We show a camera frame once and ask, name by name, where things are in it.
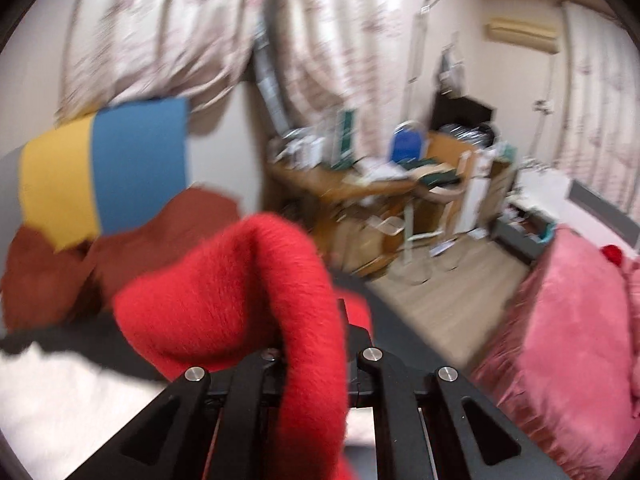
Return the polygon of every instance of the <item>air conditioner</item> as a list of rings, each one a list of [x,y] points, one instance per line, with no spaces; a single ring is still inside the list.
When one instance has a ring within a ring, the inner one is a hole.
[[[486,34],[489,40],[500,43],[525,46],[549,54],[560,52],[558,32],[554,28],[535,23],[492,18],[486,26]]]

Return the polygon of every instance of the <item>blue cloth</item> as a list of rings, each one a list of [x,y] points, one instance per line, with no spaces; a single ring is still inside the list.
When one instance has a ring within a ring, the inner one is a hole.
[[[140,227],[186,188],[187,124],[184,99],[125,104],[96,115],[91,151],[103,235]]]

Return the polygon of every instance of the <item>yellow and blue cloth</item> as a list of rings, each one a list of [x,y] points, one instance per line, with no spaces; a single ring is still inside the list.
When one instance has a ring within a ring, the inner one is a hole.
[[[153,218],[186,187],[184,99],[102,110],[28,142],[18,163],[22,221],[57,249]]]

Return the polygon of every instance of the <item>red towel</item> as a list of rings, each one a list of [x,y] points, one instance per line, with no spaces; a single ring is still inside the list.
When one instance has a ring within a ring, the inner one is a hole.
[[[195,365],[235,365],[280,332],[287,383],[268,478],[350,478],[340,458],[344,322],[315,246],[295,225],[270,214],[238,222],[174,266],[136,279],[113,305],[133,348],[170,380]]]

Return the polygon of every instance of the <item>yellow cloth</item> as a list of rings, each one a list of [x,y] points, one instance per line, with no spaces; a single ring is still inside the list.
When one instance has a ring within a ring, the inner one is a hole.
[[[22,218],[56,250],[100,234],[91,156],[94,117],[50,130],[22,150],[18,192]]]

